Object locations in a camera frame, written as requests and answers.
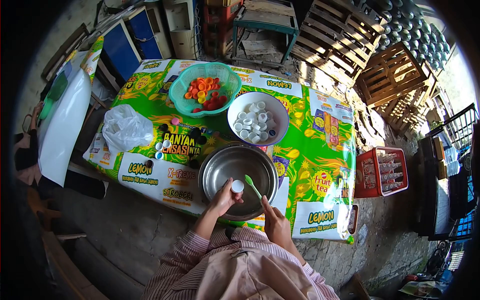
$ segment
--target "white plastic bag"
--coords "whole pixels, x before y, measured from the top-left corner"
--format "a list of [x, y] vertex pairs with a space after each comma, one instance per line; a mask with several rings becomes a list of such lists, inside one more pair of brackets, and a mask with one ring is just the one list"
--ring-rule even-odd
[[103, 122], [103, 137], [112, 154], [129, 151], [137, 146], [147, 146], [153, 140], [152, 121], [128, 104], [107, 111]]

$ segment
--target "wall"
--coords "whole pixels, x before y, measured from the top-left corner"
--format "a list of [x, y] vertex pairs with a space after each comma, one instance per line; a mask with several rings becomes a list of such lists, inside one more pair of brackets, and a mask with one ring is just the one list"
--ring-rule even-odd
[[[74, 0], [61, 14], [40, 46], [29, 73], [26, 75], [25, 86], [20, 92], [20, 103], [15, 117], [14, 132], [22, 132], [22, 122], [26, 114], [31, 114], [35, 105], [41, 100], [40, 93], [46, 82], [40, 77], [47, 62], [65, 42], [65, 40], [82, 23], [88, 30], [93, 29], [96, 5], [100, 0]], [[125, 0], [105, 0], [109, 7], [120, 7]], [[103, 8], [100, 10], [98, 21], [104, 18]]]

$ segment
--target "green toothbrush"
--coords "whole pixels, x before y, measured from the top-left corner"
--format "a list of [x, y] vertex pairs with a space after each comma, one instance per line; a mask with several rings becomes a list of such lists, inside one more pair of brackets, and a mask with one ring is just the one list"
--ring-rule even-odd
[[257, 188], [253, 185], [253, 180], [250, 178], [250, 176], [248, 176], [247, 174], [245, 174], [245, 181], [248, 183], [248, 185], [250, 185], [252, 187], [252, 189], [255, 191], [255, 193], [257, 194], [258, 196], [258, 199], [260, 199], [260, 204], [262, 205], [263, 207], [263, 203], [262, 203], [262, 195], [260, 195], [260, 193], [258, 192]]

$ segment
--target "striped shirt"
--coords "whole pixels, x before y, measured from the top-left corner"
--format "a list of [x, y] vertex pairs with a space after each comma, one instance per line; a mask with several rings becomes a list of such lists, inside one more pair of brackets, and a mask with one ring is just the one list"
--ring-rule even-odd
[[[222, 251], [246, 247], [261, 249], [301, 266], [293, 254], [270, 242], [267, 235], [257, 229], [237, 228], [230, 239], [222, 230], [212, 234], [210, 240], [189, 231], [174, 244], [171, 252], [160, 259], [160, 267], [148, 281], [142, 299], [194, 299], [207, 268], [208, 257]], [[325, 284], [325, 278], [308, 263], [301, 267], [318, 298], [338, 299], [333, 288]]]

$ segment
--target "wooden crate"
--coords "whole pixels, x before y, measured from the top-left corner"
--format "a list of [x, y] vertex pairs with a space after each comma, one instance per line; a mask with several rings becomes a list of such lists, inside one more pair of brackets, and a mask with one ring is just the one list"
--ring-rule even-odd
[[386, 20], [366, 5], [358, 8], [346, 0], [314, 0], [291, 53], [352, 87], [384, 24]]
[[435, 109], [432, 97], [438, 80], [428, 64], [424, 63], [421, 68], [428, 74], [421, 87], [376, 108], [398, 135], [409, 140], [427, 121], [427, 113]]
[[426, 85], [427, 75], [403, 43], [374, 55], [357, 85], [370, 108], [382, 105]]

